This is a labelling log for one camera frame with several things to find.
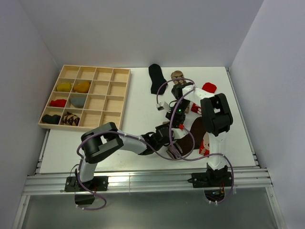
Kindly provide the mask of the dark brown striped sock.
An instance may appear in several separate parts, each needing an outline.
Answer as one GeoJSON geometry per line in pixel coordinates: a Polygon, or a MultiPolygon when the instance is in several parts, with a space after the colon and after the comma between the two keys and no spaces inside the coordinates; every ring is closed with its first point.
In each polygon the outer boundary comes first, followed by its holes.
{"type": "MultiPolygon", "coordinates": [[[[194,137],[194,142],[195,142],[195,147],[194,149],[199,149],[201,146],[201,142],[203,139],[203,136],[206,133],[206,129],[203,125],[203,121],[201,117],[198,117],[194,120],[192,126],[191,126],[191,130],[190,133],[193,135],[194,137]]],[[[184,138],[182,139],[178,139],[175,143],[174,143],[174,148],[177,150],[177,152],[181,155],[181,156],[185,156],[187,155],[193,148],[193,139],[190,136],[190,134],[187,134],[184,138]]],[[[176,155],[174,155],[174,151],[173,148],[171,146],[168,146],[166,153],[168,154],[168,156],[172,159],[177,159],[176,155]]]]}

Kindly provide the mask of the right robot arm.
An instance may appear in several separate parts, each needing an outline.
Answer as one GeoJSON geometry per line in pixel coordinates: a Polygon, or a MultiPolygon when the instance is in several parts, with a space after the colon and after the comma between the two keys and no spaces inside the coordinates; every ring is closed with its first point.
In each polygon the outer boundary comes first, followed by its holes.
{"type": "Polygon", "coordinates": [[[206,174],[206,180],[211,186],[217,186],[223,179],[220,170],[229,164],[225,158],[225,143],[227,132],[233,124],[233,117],[226,96],[223,93],[207,92],[192,83],[174,85],[172,94],[178,101],[173,109],[169,124],[170,145],[173,146],[175,139],[172,134],[172,125],[179,106],[183,102],[200,105],[203,127],[209,135],[210,143],[207,168],[211,171],[206,174]]]}

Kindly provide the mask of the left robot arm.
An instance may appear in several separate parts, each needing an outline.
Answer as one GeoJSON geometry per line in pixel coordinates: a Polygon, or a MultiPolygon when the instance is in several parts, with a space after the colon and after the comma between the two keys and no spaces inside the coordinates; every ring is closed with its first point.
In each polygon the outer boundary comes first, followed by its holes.
{"type": "Polygon", "coordinates": [[[81,190],[90,189],[97,164],[117,150],[131,151],[141,156],[150,155],[173,139],[169,135],[171,133],[169,123],[157,126],[155,132],[144,135],[127,134],[119,130],[114,122],[88,131],[81,136],[81,144],[77,148],[81,161],[76,186],[81,190]]]}

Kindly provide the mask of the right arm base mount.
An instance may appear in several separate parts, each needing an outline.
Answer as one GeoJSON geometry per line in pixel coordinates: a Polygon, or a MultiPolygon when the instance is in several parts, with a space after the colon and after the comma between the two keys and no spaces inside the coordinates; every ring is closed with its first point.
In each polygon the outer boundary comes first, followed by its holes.
{"type": "Polygon", "coordinates": [[[192,173],[187,180],[193,188],[203,188],[209,204],[222,203],[234,190],[234,177],[227,170],[208,169],[202,173],[192,173]]]}

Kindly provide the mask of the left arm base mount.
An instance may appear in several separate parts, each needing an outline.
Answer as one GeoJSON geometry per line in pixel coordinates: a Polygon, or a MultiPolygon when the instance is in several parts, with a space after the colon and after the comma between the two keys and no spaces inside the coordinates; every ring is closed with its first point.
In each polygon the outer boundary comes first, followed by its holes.
{"type": "MultiPolygon", "coordinates": [[[[94,177],[93,180],[84,182],[83,185],[90,191],[106,191],[108,188],[108,177],[94,177]]],[[[85,189],[78,183],[77,177],[67,177],[64,192],[82,192],[85,189]]],[[[91,205],[95,200],[93,194],[79,195],[75,194],[74,201],[81,206],[91,205]]]]}

